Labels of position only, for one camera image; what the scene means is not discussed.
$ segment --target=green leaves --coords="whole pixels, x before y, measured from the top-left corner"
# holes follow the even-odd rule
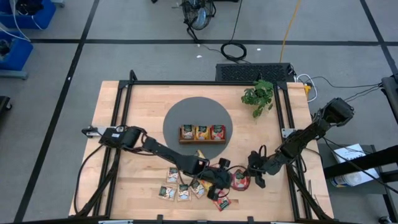
[[[264,108],[272,101],[274,96],[274,86],[270,82],[264,80],[254,81],[254,88],[244,90],[244,96],[241,97],[242,103],[247,105],[258,105],[258,108],[253,111],[253,118],[257,118],[262,114]]]

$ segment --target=black floor tape line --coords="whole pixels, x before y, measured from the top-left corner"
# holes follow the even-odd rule
[[[371,24],[374,35],[376,35],[377,41],[380,43],[381,50],[383,51],[383,54],[386,57],[387,63],[390,66],[392,73],[393,74],[398,73],[397,65],[396,65],[394,59],[392,58],[390,51],[388,50],[388,47],[383,39],[383,36],[380,33],[379,28],[376,25],[376,21],[374,20],[372,14],[371,14],[368,4],[366,3],[365,0],[360,0],[360,2],[363,7],[363,10],[365,11],[366,17],[368,18],[369,23]]]
[[[61,110],[62,110],[63,104],[65,102],[65,98],[67,97],[67,94],[68,94],[70,83],[72,81],[73,75],[75,74],[75,70],[76,70],[77,64],[79,62],[81,51],[83,50],[83,46],[85,44],[85,40],[87,39],[88,31],[89,31],[89,29],[91,27],[91,23],[93,22],[93,18],[94,18],[94,15],[95,15],[95,12],[97,10],[99,2],[100,2],[100,0],[94,0],[93,6],[91,7],[91,11],[90,11],[90,14],[88,16],[88,19],[87,19],[87,22],[86,22],[86,26],[85,26],[85,28],[83,30],[82,35],[81,35],[78,47],[77,47],[76,52],[75,52],[75,56],[73,57],[72,64],[70,65],[70,68],[69,68],[69,71],[68,71],[68,75],[67,75],[67,77],[65,79],[65,83],[63,84],[63,87],[62,87],[62,90],[61,90],[61,94],[60,94],[60,97],[59,97],[59,99],[57,101],[57,105],[55,107],[54,114],[52,115],[49,128],[47,129],[47,132],[45,133],[45,137],[44,137],[44,140],[43,140],[42,147],[40,148],[40,152],[39,152],[39,155],[37,156],[37,160],[36,160],[35,166],[33,168],[33,171],[31,173],[31,175],[30,175],[30,178],[29,178],[29,181],[27,183],[24,195],[22,196],[21,203],[19,204],[18,211],[17,211],[17,213],[15,215],[14,222],[22,222],[23,219],[24,219],[27,207],[28,207],[29,202],[30,202],[30,198],[32,197],[32,194],[33,194],[37,179],[39,178],[39,174],[40,174],[40,171],[42,169],[45,156],[47,155],[47,151],[49,149],[50,142],[51,142],[52,136],[53,136],[54,131],[55,131],[55,127],[56,127],[56,125],[58,123],[58,119],[60,117]]]
[[[78,44],[78,39],[31,39],[34,44]],[[224,44],[229,40],[201,40],[202,44]],[[246,45],[282,45],[283,40],[235,40]],[[196,44],[193,40],[125,40],[86,39],[85,44]],[[287,40],[286,45],[298,46],[378,46],[378,41],[333,41],[333,40]],[[387,46],[398,46],[398,42],[385,42]]]

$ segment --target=black metal frame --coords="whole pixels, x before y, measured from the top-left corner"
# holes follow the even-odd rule
[[[116,101],[115,101],[115,106],[114,106],[112,120],[111,120],[112,126],[116,125],[116,118],[118,116],[118,111],[119,111],[119,107],[120,107],[120,103],[121,103],[120,102],[121,95],[122,95],[123,89],[125,87],[127,87],[127,94],[126,94],[126,99],[124,102],[121,125],[126,124],[128,108],[129,108],[130,99],[131,99],[131,90],[132,90],[133,85],[229,85],[229,86],[238,85],[238,86],[253,86],[253,83],[252,82],[214,82],[214,81],[139,81],[139,80],[137,80],[134,72],[131,71],[130,72],[130,80],[119,81],[118,92],[116,94]],[[289,99],[289,92],[287,89],[287,84],[286,84],[286,82],[279,82],[276,85],[274,85],[274,94],[275,94],[275,106],[277,109],[278,120],[279,120],[279,128],[281,131],[282,128],[285,128],[285,126],[284,126],[284,117],[283,117],[283,113],[282,113],[282,106],[281,106],[280,98],[279,98],[279,89],[282,90],[283,95],[284,95],[284,101],[285,101],[285,107],[286,107],[286,111],[287,111],[287,119],[289,121],[289,127],[294,128],[295,126],[294,126],[293,113],[292,113],[292,109],[290,106],[290,99]],[[284,140],[284,137],[282,136],[282,131],[280,132],[280,136],[281,136],[282,140]],[[109,150],[106,149],[106,152],[104,155],[101,176],[99,178],[100,183],[103,181],[103,179],[106,175],[106,169],[108,167],[109,158],[111,156],[110,151],[111,151],[110,149]],[[118,163],[119,159],[120,159],[120,151],[116,151],[114,160]],[[305,177],[304,177],[302,171],[303,170],[302,170],[301,162],[298,162],[297,163],[298,176],[299,176],[301,182],[305,185]],[[116,178],[117,178],[117,171],[116,171],[116,175],[113,177],[113,179],[110,183],[110,186],[109,186],[109,194],[108,194],[106,209],[105,209],[105,215],[107,217],[109,217],[111,214]],[[300,218],[299,205],[298,205],[298,201],[297,201],[297,195],[296,195],[297,192],[295,190],[295,184],[293,183],[292,180],[290,180],[290,179],[288,179],[288,180],[289,180],[290,197],[292,199],[292,211],[294,214],[295,221],[311,220],[312,219],[311,209],[305,200],[303,200],[303,202],[304,202],[306,219]],[[93,215],[98,215],[99,210],[100,210],[100,203],[101,203],[101,201],[99,200],[97,202],[97,204],[95,205]],[[253,220],[253,223],[255,223],[254,219],[252,217],[248,217],[248,220]]]

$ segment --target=gray circular mat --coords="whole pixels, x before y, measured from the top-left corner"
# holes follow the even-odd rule
[[[183,124],[195,126],[225,125],[225,144],[180,144],[179,127]],[[227,147],[232,136],[232,120],[218,102],[205,97],[192,97],[179,101],[167,112],[163,122],[163,135],[169,148],[183,155],[194,155],[198,149],[207,159],[218,156]]]

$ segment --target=wooden table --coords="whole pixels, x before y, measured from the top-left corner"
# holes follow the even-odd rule
[[[102,83],[93,126],[109,126],[117,87],[118,82]],[[168,110],[188,97],[211,98],[225,107],[233,122],[233,135],[227,148],[218,157],[212,159],[211,163],[217,163],[220,157],[224,157],[231,161],[231,166],[247,166],[251,150],[258,150],[260,145],[265,144],[267,154],[272,154],[281,144],[281,139],[275,106],[268,113],[263,113],[261,117],[254,119],[252,109],[241,103],[245,88],[247,86],[134,85],[127,125],[143,127],[150,136],[165,144],[162,128]],[[305,128],[311,123],[311,117],[303,85],[288,83],[288,88],[295,127]],[[280,92],[280,98],[285,126],[289,127],[282,92]],[[120,123],[121,113],[122,109],[119,110],[117,124]],[[99,138],[93,138],[87,141],[84,158],[98,147],[98,140]],[[310,142],[307,147],[318,151],[315,141]],[[84,206],[98,186],[103,152],[95,154],[83,169],[78,192],[79,209]],[[321,160],[313,152],[303,151],[302,155],[308,169],[305,179],[312,182],[312,194],[316,196],[326,214],[333,217]],[[163,214],[165,220],[245,221],[248,216],[253,216],[255,221],[291,222],[294,220],[285,168],[276,175],[264,175],[267,185],[264,189],[258,187],[254,179],[244,192],[231,189],[228,197],[232,204],[226,210],[219,212],[213,202],[206,197],[197,199],[193,195],[191,202],[177,202],[177,200],[170,202],[159,199],[157,197],[159,187],[165,182],[170,166],[172,166],[171,163],[159,157],[137,156],[123,151],[111,218],[155,220],[158,214]],[[189,181],[188,177],[183,178],[186,182]],[[100,214],[104,213],[107,194],[108,190],[105,190]],[[301,196],[298,194],[297,198],[301,217],[305,217]]]

